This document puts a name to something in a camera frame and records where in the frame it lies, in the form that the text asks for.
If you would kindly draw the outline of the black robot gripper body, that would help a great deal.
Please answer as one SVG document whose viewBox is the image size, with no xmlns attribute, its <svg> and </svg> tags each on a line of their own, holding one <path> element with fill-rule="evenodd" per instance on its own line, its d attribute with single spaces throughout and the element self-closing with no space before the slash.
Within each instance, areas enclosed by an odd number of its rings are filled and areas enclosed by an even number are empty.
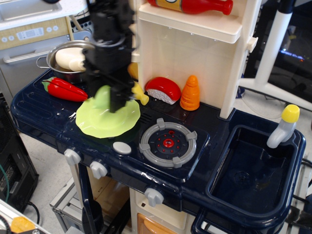
<svg viewBox="0 0 312 234">
<path fill-rule="evenodd" d="M 83 50 L 86 72 L 101 73 L 104 76 L 105 85 L 110 87 L 134 84 L 127 70 L 134 50 L 132 45 L 131 40 L 125 40 L 111 45 L 94 44 L 93 50 Z"/>
</svg>

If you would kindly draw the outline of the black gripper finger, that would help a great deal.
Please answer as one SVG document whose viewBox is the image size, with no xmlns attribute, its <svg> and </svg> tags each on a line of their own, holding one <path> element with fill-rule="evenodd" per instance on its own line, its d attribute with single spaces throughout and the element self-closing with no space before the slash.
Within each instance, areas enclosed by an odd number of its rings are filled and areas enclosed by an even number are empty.
<svg viewBox="0 0 312 234">
<path fill-rule="evenodd" d="M 110 87 L 110 112 L 115 113 L 134 98 L 132 88 L 134 84 L 115 85 Z"/>
<path fill-rule="evenodd" d="M 94 97 L 99 88 L 105 85 L 104 76 L 101 73 L 86 72 L 86 85 L 89 97 Z"/>
</svg>

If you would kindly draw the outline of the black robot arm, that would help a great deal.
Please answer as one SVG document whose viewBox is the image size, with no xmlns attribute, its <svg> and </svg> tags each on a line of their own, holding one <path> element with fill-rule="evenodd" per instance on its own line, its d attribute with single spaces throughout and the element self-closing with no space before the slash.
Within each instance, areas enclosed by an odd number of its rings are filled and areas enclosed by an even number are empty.
<svg viewBox="0 0 312 234">
<path fill-rule="evenodd" d="M 133 52 L 134 11 L 126 0 L 87 2 L 94 26 L 94 48 L 84 49 L 84 67 L 89 94 L 95 96 L 102 86 L 109 86 L 109 111 L 124 107 L 133 95 L 134 81 L 128 73 Z"/>
</svg>

